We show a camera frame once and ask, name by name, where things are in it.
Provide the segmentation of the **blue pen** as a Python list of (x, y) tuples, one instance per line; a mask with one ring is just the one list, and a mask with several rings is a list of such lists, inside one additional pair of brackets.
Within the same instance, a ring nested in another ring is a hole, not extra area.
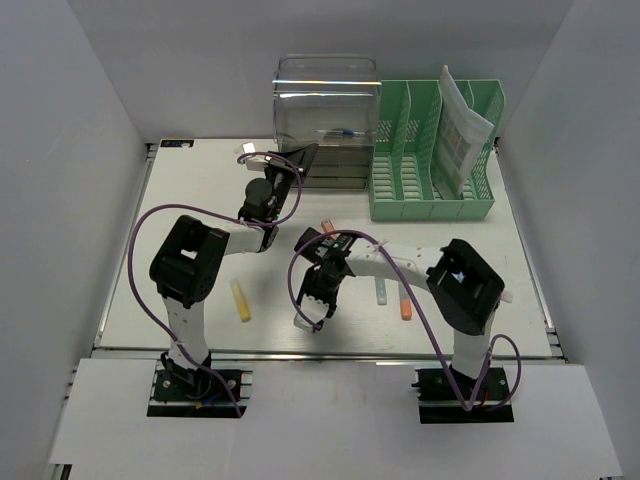
[(324, 138), (366, 138), (369, 135), (368, 131), (350, 129), (317, 130), (317, 133), (321, 134)]

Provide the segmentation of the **clear drawer storage box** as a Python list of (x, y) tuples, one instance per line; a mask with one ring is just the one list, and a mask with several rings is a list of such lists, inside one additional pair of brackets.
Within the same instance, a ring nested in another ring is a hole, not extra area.
[[(304, 186), (362, 190), (374, 157), (382, 81), (374, 58), (289, 54), (272, 80), (274, 141), (279, 151), (318, 143)], [(368, 131), (366, 138), (324, 138), (317, 130)]]

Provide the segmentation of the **mesh document pouch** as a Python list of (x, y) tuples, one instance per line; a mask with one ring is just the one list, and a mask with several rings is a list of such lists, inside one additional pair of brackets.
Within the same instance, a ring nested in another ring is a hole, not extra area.
[(494, 124), (474, 109), (468, 81), (456, 81), (447, 65), (438, 86), (442, 97), (432, 160), (432, 179), (445, 200), (462, 197), (463, 187), (489, 139)]

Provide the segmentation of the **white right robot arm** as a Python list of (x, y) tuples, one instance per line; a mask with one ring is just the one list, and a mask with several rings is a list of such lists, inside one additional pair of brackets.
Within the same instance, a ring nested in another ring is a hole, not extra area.
[(505, 283), (468, 242), (453, 239), (431, 249), (379, 241), (355, 230), (322, 234), (309, 228), (294, 256), (310, 264), (299, 291), (290, 296), (298, 328), (313, 333), (323, 328), (337, 310), (346, 278), (394, 280), (412, 302), (415, 290), (422, 289), (454, 331), (452, 358), (443, 365), (455, 396), (473, 402), (486, 389), (492, 322)]

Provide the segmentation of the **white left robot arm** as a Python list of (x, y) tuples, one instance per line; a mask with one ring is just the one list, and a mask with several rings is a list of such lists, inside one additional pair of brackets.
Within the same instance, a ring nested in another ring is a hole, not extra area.
[(270, 152), (263, 176), (245, 187), (238, 220), (210, 227), (190, 216), (178, 217), (150, 266), (150, 278), (167, 310), (175, 338), (162, 356), (163, 366), (177, 375), (177, 387), (199, 399), (211, 387), (211, 365), (204, 332), (204, 301), (212, 291), (223, 259), (269, 249), (292, 186), (306, 180), (319, 145), (311, 143), (287, 152)]

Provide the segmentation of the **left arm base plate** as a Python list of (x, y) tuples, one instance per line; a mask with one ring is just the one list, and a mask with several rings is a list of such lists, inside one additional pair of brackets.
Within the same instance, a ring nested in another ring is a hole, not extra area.
[[(219, 374), (230, 389), (241, 413), (252, 392), (253, 371), (223, 368)], [(146, 415), (150, 418), (239, 419), (228, 392), (215, 377), (205, 377), (198, 386), (179, 380), (158, 365), (153, 377)]]

